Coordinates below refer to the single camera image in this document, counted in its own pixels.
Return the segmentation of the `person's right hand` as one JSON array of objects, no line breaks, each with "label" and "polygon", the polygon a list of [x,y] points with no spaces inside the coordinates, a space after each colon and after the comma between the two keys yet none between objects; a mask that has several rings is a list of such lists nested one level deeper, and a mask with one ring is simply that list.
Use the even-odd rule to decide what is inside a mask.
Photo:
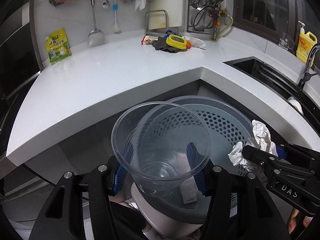
[{"label": "person's right hand", "polygon": [[287,229],[289,234],[293,233],[297,226],[303,226],[307,228],[312,217],[305,216],[301,214],[297,209],[293,208],[287,221]]}]

